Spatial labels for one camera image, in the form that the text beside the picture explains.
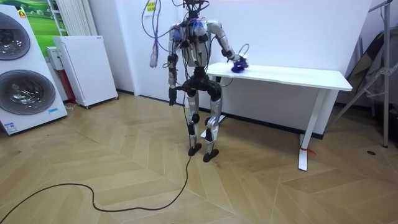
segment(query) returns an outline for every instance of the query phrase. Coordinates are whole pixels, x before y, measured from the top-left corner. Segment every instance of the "herringbone parquet floor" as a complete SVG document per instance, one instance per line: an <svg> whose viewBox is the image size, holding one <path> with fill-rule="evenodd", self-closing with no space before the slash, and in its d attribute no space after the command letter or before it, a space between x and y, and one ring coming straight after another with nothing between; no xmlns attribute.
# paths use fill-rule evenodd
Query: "herringbone parquet floor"
<svg viewBox="0 0 398 224"><path fill-rule="evenodd" d="M66 186L31 198L6 223L397 224L398 150L381 147L363 117L351 112L324 140L312 140L317 155L307 172L297 169L297 134L226 119L220 155L208 164L204 149L195 155L187 189L165 210L100 213L87 189ZM183 184L187 149L181 107L124 94L22 134L2 133L0 217L64 182L92 186L107 209L163 206Z"/></svg>

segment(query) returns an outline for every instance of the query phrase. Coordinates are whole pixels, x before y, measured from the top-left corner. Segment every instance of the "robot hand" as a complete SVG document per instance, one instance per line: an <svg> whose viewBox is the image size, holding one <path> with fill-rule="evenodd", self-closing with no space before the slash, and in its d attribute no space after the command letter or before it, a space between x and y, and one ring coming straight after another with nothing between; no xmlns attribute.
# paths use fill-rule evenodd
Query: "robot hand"
<svg viewBox="0 0 398 224"><path fill-rule="evenodd" d="M177 89L176 88L169 88L169 105L173 106L177 100Z"/></svg>
<svg viewBox="0 0 398 224"><path fill-rule="evenodd" d="M247 68L249 65L246 61L246 57L239 55L239 60L234 62L234 67L231 69L232 72L234 73L241 73L245 68Z"/></svg>

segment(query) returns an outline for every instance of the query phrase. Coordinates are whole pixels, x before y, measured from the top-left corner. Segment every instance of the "label sticker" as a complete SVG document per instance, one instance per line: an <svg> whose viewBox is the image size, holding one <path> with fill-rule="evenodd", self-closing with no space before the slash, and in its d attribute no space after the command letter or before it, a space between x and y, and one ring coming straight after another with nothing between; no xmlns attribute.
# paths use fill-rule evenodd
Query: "label sticker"
<svg viewBox="0 0 398 224"><path fill-rule="evenodd" d="M148 17L148 16L153 16L159 13L159 9L156 6L156 2L155 0L141 0L143 2L143 7L145 7L145 11L144 11L144 16Z"/></svg>
<svg viewBox="0 0 398 224"><path fill-rule="evenodd" d="M17 131L17 128L15 127L14 123L5 124L4 127L6 128L6 131L8 133L13 133Z"/></svg>
<svg viewBox="0 0 398 224"><path fill-rule="evenodd" d="M147 11L148 12L154 12L155 11L155 7L156 7L156 3L154 1L148 2Z"/></svg>
<svg viewBox="0 0 398 224"><path fill-rule="evenodd" d="M58 110L58 108L54 108L54 109L49 110L49 112L53 113L53 112L56 112L57 110Z"/></svg>
<svg viewBox="0 0 398 224"><path fill-rule="evenodd" d="M17 10L18 10L19 17L21 17L21 18L26 18L26 13L25 13L24 8L18 7L18 6L16 6L16 8L17 8Z"/></svg>

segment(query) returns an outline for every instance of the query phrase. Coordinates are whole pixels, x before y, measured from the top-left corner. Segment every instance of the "red object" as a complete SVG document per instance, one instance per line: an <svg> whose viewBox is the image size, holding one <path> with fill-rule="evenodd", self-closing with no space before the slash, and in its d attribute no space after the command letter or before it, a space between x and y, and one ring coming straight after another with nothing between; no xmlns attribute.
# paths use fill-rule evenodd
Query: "red object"
<svg viewBox="0 0 398 224"><path fill-rule="evenodd" d="M303 151L308 151L311 154L317 155L317 153L312 151L311 149L303 149L303 148L300 148L300 149L303 150Z"/></svg>
<svg viewBox="0 0 398 224"><path fill-rule="evenodd" d="M75 94L73 94L72 86L69 83L69 80L68 80L68 77L67 77L67 73L65 72L65 70L59 70L57 72L58 72L58 75L59 75L59 77L61 79L61 83L62 83L63 89L65 90L65 93L67 94L68 101L70 101L71 103L76 104Z"/></svg>

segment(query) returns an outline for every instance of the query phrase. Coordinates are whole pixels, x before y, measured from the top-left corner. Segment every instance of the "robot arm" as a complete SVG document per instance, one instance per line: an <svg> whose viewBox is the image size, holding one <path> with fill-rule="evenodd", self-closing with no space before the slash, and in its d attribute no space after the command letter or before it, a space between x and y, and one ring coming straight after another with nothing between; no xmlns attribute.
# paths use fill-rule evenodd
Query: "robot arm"
<svg viewBox="0 0 398 224"><path fill-rule="evenodd" d="M234 50L228 43L228 39L226 38L223 25L217 21L208 21L208 29L211 33L216 35L217 41L220 44L222 50L221 53L224 57L232 60L233 62L239 62L245 60L242 55L235 54Z"/></svg>
<svg viewBox="0 0 398 224"><path fill-rule="evenodd" d="M173 106L177 100L177 62L178 55L176 53L179 42L181 41L179 36L179 29L176 29L176 26L172 26L170 28L170 39L169 39L169 56L167 57L167 64L169 65L169 105Z"/></svg>

